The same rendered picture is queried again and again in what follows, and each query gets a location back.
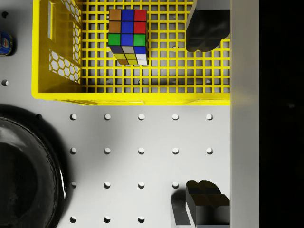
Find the black plate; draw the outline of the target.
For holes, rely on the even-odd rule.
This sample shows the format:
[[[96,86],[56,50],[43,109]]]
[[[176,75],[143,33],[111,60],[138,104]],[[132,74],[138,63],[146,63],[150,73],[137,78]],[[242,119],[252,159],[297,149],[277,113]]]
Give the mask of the black plate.
[[[68,169],[54,127],[0,104],[0,228],[57,228],[69,201]]]

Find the puzzle cube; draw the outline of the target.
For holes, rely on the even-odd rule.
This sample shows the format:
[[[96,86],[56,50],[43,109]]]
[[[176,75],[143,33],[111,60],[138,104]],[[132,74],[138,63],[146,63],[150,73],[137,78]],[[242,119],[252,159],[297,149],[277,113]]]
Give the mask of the puzzle cube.
[[[110,9],[108,46],[120,65],[148,65],[147,10]]]

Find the flat-sided can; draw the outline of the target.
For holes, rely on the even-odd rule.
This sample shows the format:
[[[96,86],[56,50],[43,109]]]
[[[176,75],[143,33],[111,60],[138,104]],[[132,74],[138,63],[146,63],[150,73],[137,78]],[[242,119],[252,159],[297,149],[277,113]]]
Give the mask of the flat-sided can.
[[[13,36],[0,29],[0,56],[11,56],[15,53]]]

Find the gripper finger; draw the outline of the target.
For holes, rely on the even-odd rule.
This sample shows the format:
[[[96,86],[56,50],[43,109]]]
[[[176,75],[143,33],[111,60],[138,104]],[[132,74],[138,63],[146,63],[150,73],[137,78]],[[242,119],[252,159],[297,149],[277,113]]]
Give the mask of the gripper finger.
[[[190,180],[171,196],[172,226],[230,226],[230,200],[210,181]]]
[[[230,34],[230,10],[196,9],[186,29],[188,52],[210,52]]]

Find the yellow basket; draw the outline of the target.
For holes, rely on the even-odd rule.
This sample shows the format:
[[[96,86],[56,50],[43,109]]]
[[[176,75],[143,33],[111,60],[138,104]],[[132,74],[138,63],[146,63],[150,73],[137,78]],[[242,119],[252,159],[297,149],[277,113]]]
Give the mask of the yellow basket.
[[[147,10],[148,65],[120,65],[109,10]],[[230,39],[188,52],[194,10],[230,0],[33,0],[32,95],[80,105],[229,105]]]

